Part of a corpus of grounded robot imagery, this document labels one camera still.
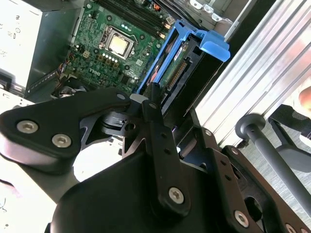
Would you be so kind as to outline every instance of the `mounting hole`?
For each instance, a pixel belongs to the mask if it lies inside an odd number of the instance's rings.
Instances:
[[[244,202],[251,218],[255,222],[259,221],[262,217],[262,208],[256,199],[253,197],[247,197],[244,199]]]
[[[289,233],[296,233],[295,229],[290,224],[286,223],[285,226]]]
[[[225,175],[225,178],[226,178],[227,180],[231,181],[230,176]]]
[[[131,131],[131,130],[135,129],[135,127],[136,127],[135,124],[132,124],[132,123],[127,124],[125,126],[125,131]]]
[[[166,154],[171,154],[171,151],[170,151],[169,149],[167,149],[167,148],[164,149],[164,152],[165,152]]]
[[[206,163],[202,163],[201,165],[200,165],[200,168],[203,168],[203,169],[207,169],[207,167],[206,167]]]

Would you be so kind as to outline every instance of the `white surface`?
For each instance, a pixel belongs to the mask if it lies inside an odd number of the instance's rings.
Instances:
[[[0,1],[0,71],[21,86],[27,84],[41,16],[21,0]]]
[[[16,105],[27,106],[31,102],[0,89],[0,114]],[[100,143],[82,151],[74,164],[74,174],[83,181],[121,160],[118,155],[121,141]],[[43,233],[51,222],[59,199],[76,184],[70,175],[49,176],[19,165],[0,156],[0,179],[12,183],[20,195],[0,183],[0,233]]]

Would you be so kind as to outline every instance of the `black metal bracket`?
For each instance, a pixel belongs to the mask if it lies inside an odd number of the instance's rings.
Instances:
[[[32,124],[37,129],[30,133],[19,128],[23,121],[30,122],[23,127]],[[0,147],[2,156],[51,174],[70,170],[86,147],[121,135],[127,145],[123,157],[140,151],[146,154],[155,212],[159,216],[186,216],[190,211],[173,135],[164,126],[155,102],[145,100],[140,104],[115,88],[80,93],[6,112],[0,115],[0,133],[5,144]],[[67,147],[53,142],[58,134],[69,138]],[[181,203],[170,197],[172,187],[183,195]]]
[[[308,229],[238,149],[226,146],[222,152],[228,156],[232,165],[241,174],[237,177],[237,181],[243,197],[245,199],[252,197],[261,207],[260,219],[262,219],[267,233],[287,233],[289,232],[288,225],[296,232],[300,232],[300,229]],[[241,185],[243,179],[247,180],[248,185]],[[252,212],[250,210],[252,206],[247,207],[249,212]]]

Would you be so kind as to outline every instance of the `screw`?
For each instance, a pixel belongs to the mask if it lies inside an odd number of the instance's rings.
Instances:
[[[121,100],[124,100],[124,99],[125,99],[125,96],[124,96],[124,95],[121,95],[121,94],[117,94],[117,97],[120,98]]]
[[[239,154],[239,152],[238,152],[236,149],[234,149],[234,148],[232,148],[231,151],[232,151],[234,154]]]
[[[182,204],[184,202],[184,195],[178,188],[170,188],[169,196],[176,204]]]
[[[247,228],[249,226],[247,217],[241,211],[236,210],[234,212],[234,217],[241,226],[243,226],[245,228]]]
[[[150,103],[149,106],[156,109],[156,105],[154,103]]]
[[[17,124],[17,129],[22,133],[34,133],[39,129],[39,127],[33,121],[23,120]]]
[[[71,138],[65,134],[57,134],[52,138],[52,142],[59,148],[67,148],[71,145]]]
[[[285,226],[289,233],[296,233],[295,229],[290,224],[286,223]]]
[[[205,133],[206,133],[208,136],[212,136],[212,133],[211,133],[209,130],[205,130]]]

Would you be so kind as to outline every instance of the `metal rod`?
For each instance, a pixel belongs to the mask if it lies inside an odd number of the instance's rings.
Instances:
[[[257,125],[251,124],[246,127],[246,134],[253,141],[257,149],[268,161],[272,169],[281,178],[292,195],[296,198],[306,213],[311,216],[311,195],[305,186],[296,177],[278,151],[262,133]]]

